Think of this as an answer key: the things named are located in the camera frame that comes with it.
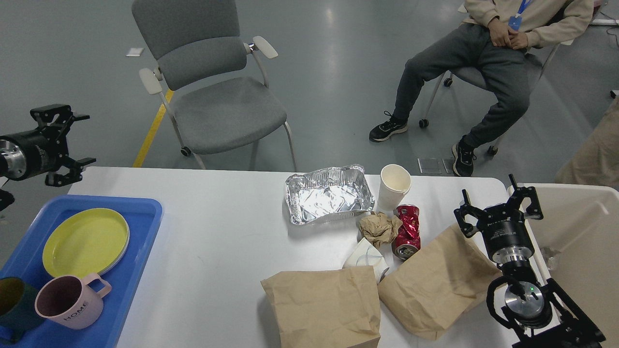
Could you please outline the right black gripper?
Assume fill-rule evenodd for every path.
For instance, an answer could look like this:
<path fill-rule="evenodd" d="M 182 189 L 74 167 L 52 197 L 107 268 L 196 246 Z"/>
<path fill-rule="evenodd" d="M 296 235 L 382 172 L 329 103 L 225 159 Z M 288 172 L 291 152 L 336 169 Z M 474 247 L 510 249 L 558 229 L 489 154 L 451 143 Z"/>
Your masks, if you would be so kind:
<path fill-rule="evenodd" d="M 525 227 L 525 219 L 544 218 L 535 187 L 519 187 L 513 174 L 509 174 L 508 177 L 514 189 L 508 199 L 508 205 L 501 203 L 482 210 L 471 205 L 467 190 L 462 189 L 463 203 L 454 210 L 456 222 L 463 235 L 466 238 L 473 238 L 478 230 L 482 232 L 487 255 L 497 264 L 526 261 L 531 258 L 534 247 Z M 521 211 L 520 207 L 525 199 L 530 203 L 524 211 Z M 476 218 L 477 227 L 466 222 L 466 216 Z"/>

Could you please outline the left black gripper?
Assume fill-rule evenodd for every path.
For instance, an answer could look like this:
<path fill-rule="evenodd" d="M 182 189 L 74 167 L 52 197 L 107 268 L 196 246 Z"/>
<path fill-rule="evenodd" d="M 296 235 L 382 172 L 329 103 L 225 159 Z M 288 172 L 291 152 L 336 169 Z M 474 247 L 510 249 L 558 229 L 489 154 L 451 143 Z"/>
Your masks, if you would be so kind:
<path fill-rule="evenodd" d="M 22 181 L 45 173 L 48 187 L 64 187 L 81 181 L 84 168 L 96 159 L 66 157 L 66 132 L 73 123 L 90 119 L 90 115 L 77 114 L 63 104 L 33 108 L 29 114 L 37 121 L 36 128 L 0 138 L 1 176 Z M 69 171 L 58 174 L 62 167 Z"/>

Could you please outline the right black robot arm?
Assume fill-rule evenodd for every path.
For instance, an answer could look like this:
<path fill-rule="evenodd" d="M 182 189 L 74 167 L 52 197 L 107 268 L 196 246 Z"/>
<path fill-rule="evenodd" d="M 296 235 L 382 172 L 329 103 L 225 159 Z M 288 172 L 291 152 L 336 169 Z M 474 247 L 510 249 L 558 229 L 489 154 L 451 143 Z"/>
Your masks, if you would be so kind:
<path fill-rule="evenodd" d="M 509 175 L 513 193 L 505 203 L 480 209 L 462 190 L 455 218 L 463 235 L 480 232 L 488 259 L 501 276 L 487 289 L 488 312 L 518 337 L 515 348 L 599 348 L 606 340 L 598 326 L 551 278 L 542 285 L 530 259 L 535 255 L 528 219 L 542 220 L 535 187 L 520 187 Z"/>

